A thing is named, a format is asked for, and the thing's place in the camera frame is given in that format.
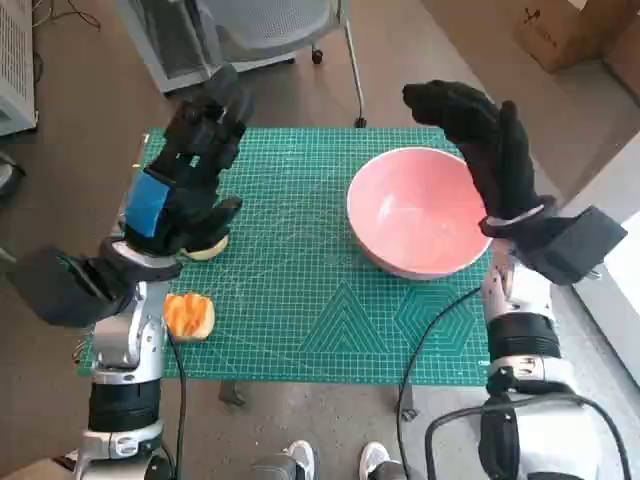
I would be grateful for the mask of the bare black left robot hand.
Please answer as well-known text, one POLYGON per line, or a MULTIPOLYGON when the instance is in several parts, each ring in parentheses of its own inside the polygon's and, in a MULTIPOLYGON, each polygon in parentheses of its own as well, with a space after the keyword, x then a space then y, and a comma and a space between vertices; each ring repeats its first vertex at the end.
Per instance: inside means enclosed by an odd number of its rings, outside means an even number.
POLYGON ((170 256, 209 243, 239 211, 220 200, 220 174, 231 168, 253 113, 251 94, 230 65, 179 105, 164 146, 134 180, 124 209, 124 240, 136 250, 170 256))

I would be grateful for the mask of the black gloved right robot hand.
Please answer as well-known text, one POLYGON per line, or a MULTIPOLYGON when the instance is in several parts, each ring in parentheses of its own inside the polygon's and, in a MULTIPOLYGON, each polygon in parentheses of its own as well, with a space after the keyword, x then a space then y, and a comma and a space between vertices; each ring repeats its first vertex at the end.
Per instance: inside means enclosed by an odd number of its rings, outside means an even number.
POLYGON ((555 207, 535 190, 529 137, 514 102, 493 103, 483 92, 455 81, 403 87, 413 119, 443 130, 463 156, 488 216, 517 222, 555 207))

